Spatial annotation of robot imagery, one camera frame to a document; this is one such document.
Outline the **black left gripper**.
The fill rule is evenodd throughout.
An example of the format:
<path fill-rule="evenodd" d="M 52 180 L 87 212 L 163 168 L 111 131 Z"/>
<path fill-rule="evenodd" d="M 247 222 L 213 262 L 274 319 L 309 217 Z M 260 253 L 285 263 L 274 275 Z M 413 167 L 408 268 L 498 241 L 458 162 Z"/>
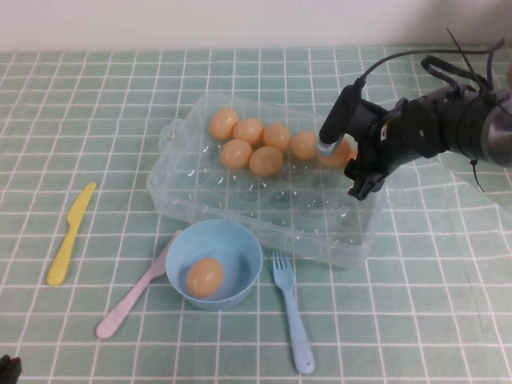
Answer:
<path fill-rule="evenodd" d="M 22 372 L 20 357 L 4 354 L 0 359 L 0 384 L 17 384 Z"/>

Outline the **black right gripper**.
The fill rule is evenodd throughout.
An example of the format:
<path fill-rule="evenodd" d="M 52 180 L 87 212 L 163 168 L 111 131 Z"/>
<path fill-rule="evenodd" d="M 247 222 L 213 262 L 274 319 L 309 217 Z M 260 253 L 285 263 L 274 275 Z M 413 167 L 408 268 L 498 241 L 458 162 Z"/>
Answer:
<path fill-rule="evenodd" d="M 399 100 L 392 110 L 361 102 L 351 121 L 351 136 L 358 155 L 349 158 L 344 175 L 354 178 L 348 195 L 364 201 L 379 192 L 386 178 L 418 158 L 432 158 L 444 151 L 440 117 L 432 98 Z"/>

